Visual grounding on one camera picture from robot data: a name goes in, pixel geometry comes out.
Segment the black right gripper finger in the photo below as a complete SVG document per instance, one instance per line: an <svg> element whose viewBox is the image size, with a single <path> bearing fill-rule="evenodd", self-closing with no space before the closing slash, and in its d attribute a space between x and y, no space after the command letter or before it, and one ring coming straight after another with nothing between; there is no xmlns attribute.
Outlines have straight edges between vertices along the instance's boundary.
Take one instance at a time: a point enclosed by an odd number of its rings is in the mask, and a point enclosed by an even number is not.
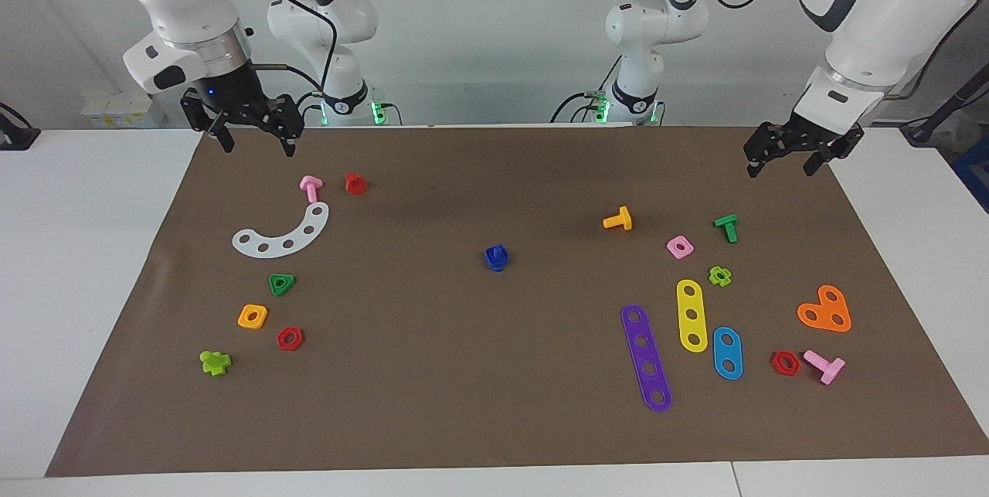
<svg viewBox="0 0 989 497"><path fill-rule="evenodd" d="M183 93L182 109L193 131L205 133L219 142L220 148L225 153L233 151L236 142L226 126L227 114L225 112L216 112L216 116L212 117L207 112L207 105L202 101L197 90L186 90Z"/></svg>
<svg viewBox="0 0 989 497"><path fill-rule="evenodd" d="M266 99L266 113L263 117L263 131L278 138L286 156L293 156L296 140L304 131L304 119L299 107L290 95Z"/></svg>

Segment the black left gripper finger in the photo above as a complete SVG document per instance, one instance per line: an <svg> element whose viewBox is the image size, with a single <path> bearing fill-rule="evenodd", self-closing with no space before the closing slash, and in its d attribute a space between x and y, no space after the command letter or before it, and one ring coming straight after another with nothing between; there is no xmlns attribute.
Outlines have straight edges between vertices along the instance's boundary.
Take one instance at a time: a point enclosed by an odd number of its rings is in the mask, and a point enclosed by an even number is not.
<svg viewBox="0 0 989 497"><path fill-rule="evenodd" d="M746 173L750 178L760 175L767 163L783 158L789 152L788 130L780 124L760 124L744 144L748 165Z"/></svg>
<svg viewBox="0 0 989 497"><path fill-rule="evenodd" d="M847 134L841 135L827 144L821 142L815 151L811 152L809 158L803 165L803 172L807 177L819 172L823 165L835 159L847 158L855 146L861 141L865 132L863 130L850 130Z"/></svg>

